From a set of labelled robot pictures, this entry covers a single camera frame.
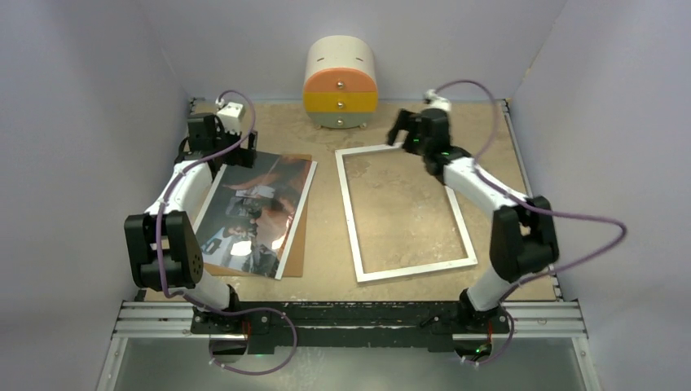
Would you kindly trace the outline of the wooden picture frame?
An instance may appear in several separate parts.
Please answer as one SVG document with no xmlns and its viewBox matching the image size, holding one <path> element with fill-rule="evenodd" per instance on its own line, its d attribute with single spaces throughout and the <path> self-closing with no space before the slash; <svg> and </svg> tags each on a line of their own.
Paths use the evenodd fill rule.
<svg viewBox="0 0 691 391">
<path fill-rule="evenodd" d="M 444 187 L 447 197 L 447 203 L 451 207 L 451 214 L 452 217 L 455 219 L 456 230 L 460 234 L 461 243 L 463 244 L 466 257 L 453 259 L 449 261 L 429 263 L 419 266 L 408 266 L 398 268 L 395 270 L 383 270 L 372 273 L 366 273 L 364 271 L 362 254 L 359 245 L 359 234 L 357 232 L 354 210 L 350 196 L 350 188 L 346 176 L 345 158 L 348 156 L 389 152 L 393 151 L 394 149 L 400 149 L 402 145 L 402 142 L 397 142 L 394 143 L 392 146 L 386 144 L 378 144 L 366 147 L 344 148 L 335 151 L 337 173 L 339 177 L 342 202 L 345 212 L 345 222 L 349 235 L 350 251 L 354 263 L 355 277 L 358 283 L 370 283 L 375 281 L 397 279 L 415 275 L 425 275 L 438 271 L 457 270 L 461 268 L 476 266 L 478 264 L 478 257 L 475 253 L 473 243 L 470 238 L 468 228 L 465 224 L 464 216 L 458 204 L 456 194 L 450 187 Z"/>
</svg>

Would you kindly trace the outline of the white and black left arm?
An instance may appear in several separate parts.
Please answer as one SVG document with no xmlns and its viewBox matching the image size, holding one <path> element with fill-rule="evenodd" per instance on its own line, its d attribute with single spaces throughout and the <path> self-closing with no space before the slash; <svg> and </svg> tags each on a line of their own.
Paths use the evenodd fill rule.
<svg viewBox="0 0 691 391">
<path fill-rule="evenodd" d="M 156 201 L 124 222 L 130 271 L 138 288 L 182 297 L 221 332 L 243 322 L 235 289 L 204 266 L 189 218 L 224 165 L 253 167 L 256 132 L 241 129 L 244 114 L 219 109 L 187 117 L 187 137 L 180 143 L 172 176 Z"/>
</svg>

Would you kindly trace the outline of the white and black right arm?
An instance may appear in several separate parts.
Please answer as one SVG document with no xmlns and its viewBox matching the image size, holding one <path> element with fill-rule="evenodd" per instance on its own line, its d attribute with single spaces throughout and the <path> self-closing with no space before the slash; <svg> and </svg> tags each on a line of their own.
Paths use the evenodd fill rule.
<svg viewBox="0 0 691 391">
<path fill-rule="evenodd" d="M 420 156 L 430 176 L 461 193 L 491 220 L 490 266 L 461 292 L 456 310 L 458 324 L 475 332 L 497 314 L 500 300 L 519 279 L 559 258 L 551 205 L 542 196 L 530 198 L 497 183 L 476 165 L 474 156 L 452 145 L 448 114 L 441 108 L 400 110 L 387 144 L 393 145 L 401 131 L 407 134 L 405 152 Z"/>
</svg>

